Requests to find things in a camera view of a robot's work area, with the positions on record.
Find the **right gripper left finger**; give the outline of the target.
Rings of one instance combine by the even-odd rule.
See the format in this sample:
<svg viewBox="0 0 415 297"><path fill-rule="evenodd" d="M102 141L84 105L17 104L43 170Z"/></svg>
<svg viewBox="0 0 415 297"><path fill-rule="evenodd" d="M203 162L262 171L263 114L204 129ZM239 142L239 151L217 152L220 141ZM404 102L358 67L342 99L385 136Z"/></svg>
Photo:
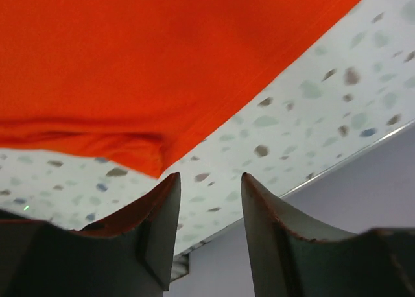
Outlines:
<svg viewBox="0 0 415 297"><path fill-rule="evenodd" d="M2 296L162 296L169 289L180 175L81 230L1 212Z"/></svg>

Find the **orange t shirt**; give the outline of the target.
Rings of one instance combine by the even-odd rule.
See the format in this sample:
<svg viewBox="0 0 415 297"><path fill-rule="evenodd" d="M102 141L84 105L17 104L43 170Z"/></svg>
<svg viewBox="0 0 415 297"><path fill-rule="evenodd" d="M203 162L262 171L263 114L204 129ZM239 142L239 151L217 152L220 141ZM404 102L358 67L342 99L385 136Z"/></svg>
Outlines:
<svg viewBox="0 0 415 297"><path fill-rule="evenodd" d="M159 177L361 0L1 0L1 146Z"/></svg>

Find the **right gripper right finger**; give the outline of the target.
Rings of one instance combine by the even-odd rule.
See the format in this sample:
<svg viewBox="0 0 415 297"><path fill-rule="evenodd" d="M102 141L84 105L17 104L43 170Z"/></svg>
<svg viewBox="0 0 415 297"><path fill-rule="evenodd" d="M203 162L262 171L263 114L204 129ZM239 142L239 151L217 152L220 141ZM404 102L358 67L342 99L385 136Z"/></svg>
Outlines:
<svg viewBox="0 0 415 297"><path fill-rule="evenodd" d="M256 296L413 296L414 230L350 233L272 194L251 174L241 200Z"/></svg>

